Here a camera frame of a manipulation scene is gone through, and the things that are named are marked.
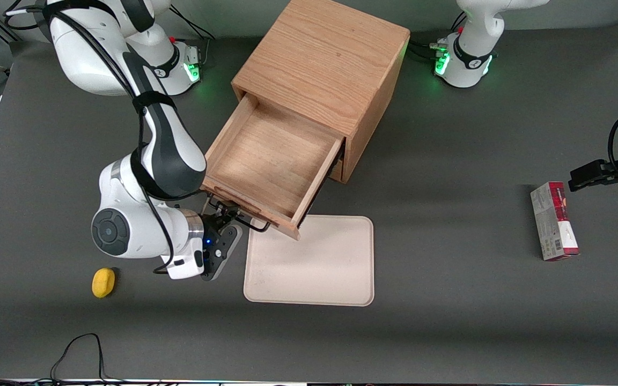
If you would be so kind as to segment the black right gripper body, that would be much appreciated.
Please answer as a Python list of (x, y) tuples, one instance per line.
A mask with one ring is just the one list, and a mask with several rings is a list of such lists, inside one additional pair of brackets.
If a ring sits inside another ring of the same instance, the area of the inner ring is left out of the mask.
[(201, 215), (204, 226), (203, 237), (203, 257), (207, 264), (222, 264), (223, 252), (220, 251), (218, 243), (221, 238), (221, 229), (213, 229), (209, 226), (209, 216), (211, 214)]

